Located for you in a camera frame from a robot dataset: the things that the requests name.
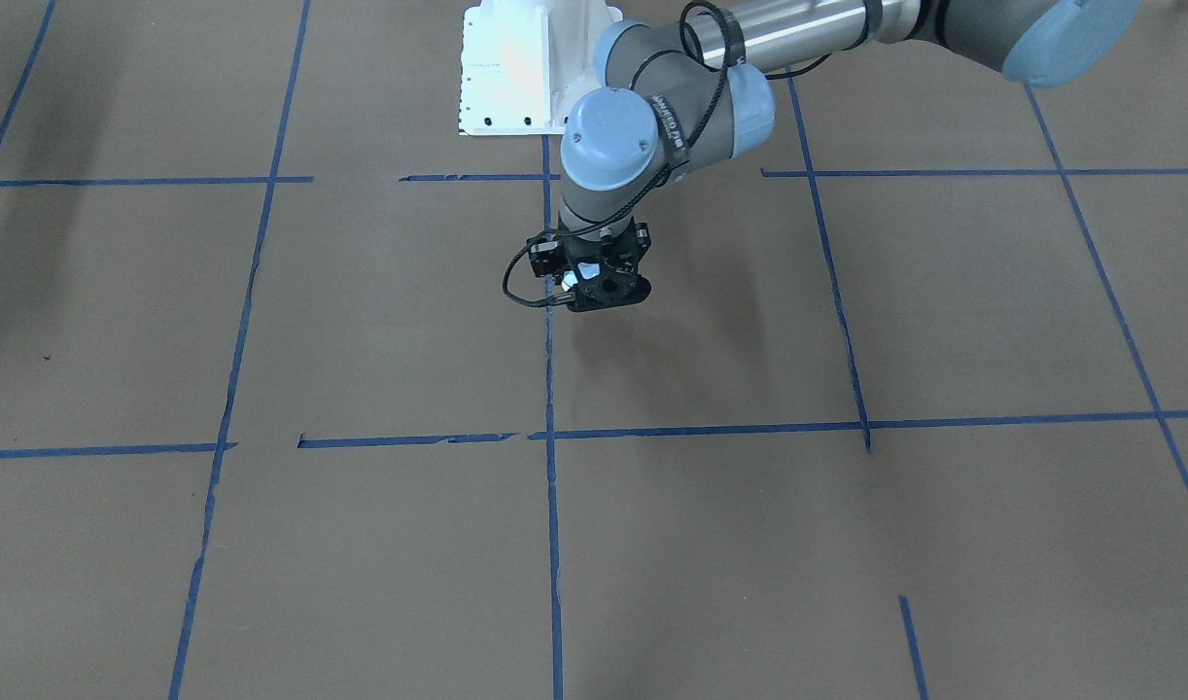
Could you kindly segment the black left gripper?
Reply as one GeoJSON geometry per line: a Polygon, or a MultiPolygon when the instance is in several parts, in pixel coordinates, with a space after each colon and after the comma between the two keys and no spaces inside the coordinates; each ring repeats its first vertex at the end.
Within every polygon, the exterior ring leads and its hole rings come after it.
{"type": "Polygon", "coordinates": [[[630,222],[617,237],[595,240],[581,237],[560,239],[569,269],[577,275],[577,286],[567,292],[565,305],[573,313],[640,304],[652,291],[640,275],[639,264],[650,250],[647,223],[630,222]]]}

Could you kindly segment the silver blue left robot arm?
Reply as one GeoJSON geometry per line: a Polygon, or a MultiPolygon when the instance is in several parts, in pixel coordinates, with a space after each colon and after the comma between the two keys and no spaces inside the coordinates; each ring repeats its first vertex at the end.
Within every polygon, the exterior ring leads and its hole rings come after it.
{"type": "Polygon", "coordinates": [[[557,223],[520,250],[551,284],[536,307],[573,313],[639,304],[650,248],[634,209],[649,193],[735,159],[775,130],[777,81],[832,53],[924,40],[1034,88],[1095,67],[1136,1],[748,1],[685,4],[678,21],[613,23],[590,53],[598,88],[560,141],[557,223]]]}

